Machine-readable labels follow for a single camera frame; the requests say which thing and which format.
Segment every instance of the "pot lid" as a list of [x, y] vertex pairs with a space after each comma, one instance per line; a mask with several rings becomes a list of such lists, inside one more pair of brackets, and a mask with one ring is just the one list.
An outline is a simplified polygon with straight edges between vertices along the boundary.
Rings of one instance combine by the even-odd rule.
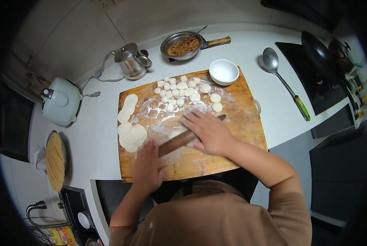
[[117, 54], [114, 56], [115, 62], [123, 62], [131, 57], [133, 54], [137, 53], [137, 45], [135, 43], [128, 43], [122, 48], [117, 50]]

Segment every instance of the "stainless steel kettle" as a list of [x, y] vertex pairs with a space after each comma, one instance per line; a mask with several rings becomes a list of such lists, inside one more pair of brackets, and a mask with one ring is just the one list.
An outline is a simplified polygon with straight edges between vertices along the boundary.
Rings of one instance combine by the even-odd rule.
[[129, 43], [114, 53], [114, 61], [119, 64], [125, 77], [130, 80], [141, 79], [152, 67], [151, 60], [138, 51], [135, 43]]

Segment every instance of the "gas stove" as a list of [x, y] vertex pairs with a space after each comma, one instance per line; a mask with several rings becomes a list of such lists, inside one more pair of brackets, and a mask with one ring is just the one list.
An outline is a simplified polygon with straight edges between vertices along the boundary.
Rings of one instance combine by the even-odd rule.
[[300, 44], [276, 42], [294, 71], [299, 77], [308, 94], [315, 115], [329, 109], [346, 97], [340, 85], [322, 77], [315, 67], [311, 65]]

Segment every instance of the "metal bowl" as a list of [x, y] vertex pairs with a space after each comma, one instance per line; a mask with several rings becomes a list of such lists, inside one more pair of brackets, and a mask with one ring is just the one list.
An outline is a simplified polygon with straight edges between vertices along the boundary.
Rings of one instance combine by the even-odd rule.
[[[195, 34], [196, 34], [195, 32], [186, 31], [186, 32], [178, 32], [176, 34], [173, 34], [167, 37], [160, 45], [160, 52], [164, 56], [168, 58], [172, 58], [174, 60], [178, 60], [178, 61], [185, 61], [185, 60], [192, 58], [200, 50], [201, 46], [203, 45], [203, 41], [204, 41], [203, 37], [200, 34], [196, 34], [196, 35]], [[184, 55], [180, 55], [180, 56], [170, 56], [167, 54], [167, 49], [171, 46], [174, 46], [175, 42], [180, 42], [191, 35], [195, 35], [195, 37], [198, 38], [198, 40], [200, 41], [200, 44], [194, 51], [186, 53]]]

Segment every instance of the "rolling pin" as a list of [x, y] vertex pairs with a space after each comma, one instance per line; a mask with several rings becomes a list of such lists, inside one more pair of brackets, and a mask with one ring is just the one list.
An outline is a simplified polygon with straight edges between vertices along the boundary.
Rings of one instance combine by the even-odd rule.
[[[218, 118], [222, 121], [226, 118], [226, 115], [220, 115], [218, 116]], [[179, 147], [186, 145], [190, 141], [195, 140], [196, 137], [197, 136], [191, 130], [187, 130], [176, 136], [175, 138], [168, 140], [167, 142], [159, 146], [159, 157], [167, 155], [168, 153], [178, 149]]]

